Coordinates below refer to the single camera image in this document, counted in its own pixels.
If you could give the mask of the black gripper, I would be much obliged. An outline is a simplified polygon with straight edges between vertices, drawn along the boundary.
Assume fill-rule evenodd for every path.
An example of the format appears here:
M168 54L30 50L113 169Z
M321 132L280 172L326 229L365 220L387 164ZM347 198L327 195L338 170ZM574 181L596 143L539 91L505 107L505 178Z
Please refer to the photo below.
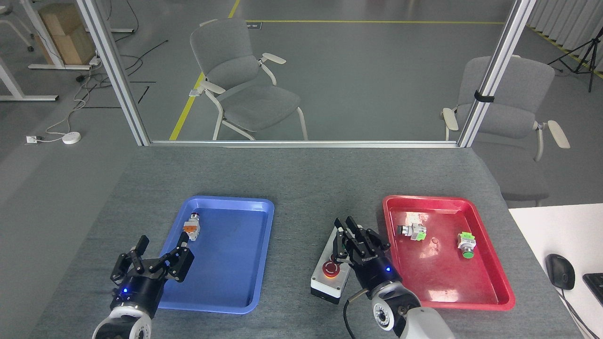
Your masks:
M173 279L179 283L184 282L195 259L194 254L188 247L189 240L188 234L180 234L177 246L157 260L155 271L164 273L166 279ZM118 256L110 277L111 281L118 285L113 290L110 309L120 306L135 307L144 311L149 317L155 317L160 299L163 296L166 279L142 275L126 277L131 265L133 265L136 274L145 272L142 255L145 253L148 244L149 238L142 235L138 243L129 252L121 253Z
M334 220L337 230L333 241L332 261L342 264L349 259L360 287L371 296L375 288L383 283L401 283L402 278L385 256L391 244L383 240L373 229L364 229L353 217L348 216L345 224Z

